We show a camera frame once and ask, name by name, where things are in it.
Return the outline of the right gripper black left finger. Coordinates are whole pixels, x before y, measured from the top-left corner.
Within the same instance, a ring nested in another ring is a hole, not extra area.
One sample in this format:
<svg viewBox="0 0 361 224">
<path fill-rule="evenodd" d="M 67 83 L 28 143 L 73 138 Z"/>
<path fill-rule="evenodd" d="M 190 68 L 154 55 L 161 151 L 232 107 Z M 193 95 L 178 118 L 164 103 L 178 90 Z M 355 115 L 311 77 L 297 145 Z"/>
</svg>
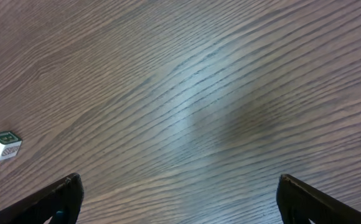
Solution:
<svg viewBox="0 0 361 224">
<path fill-rule="evenodd" d="M 0 211 L 0 224 L 76 224 L 84 197 L 81 177 L 71 173 Z"/>
</svg>

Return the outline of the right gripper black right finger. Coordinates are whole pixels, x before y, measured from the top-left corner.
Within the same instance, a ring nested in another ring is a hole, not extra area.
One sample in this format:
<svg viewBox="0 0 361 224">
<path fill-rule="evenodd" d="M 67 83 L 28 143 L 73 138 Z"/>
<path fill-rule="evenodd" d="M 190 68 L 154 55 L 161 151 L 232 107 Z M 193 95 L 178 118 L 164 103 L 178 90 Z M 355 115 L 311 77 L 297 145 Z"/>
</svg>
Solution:
<svg viewBox="0 0 361 224">
<path fill-rule="evenodd" d="M 289 174 L 279 178 L 276 203 L 284 223 L 361 223 L 360 211 Z"/>
</svg>

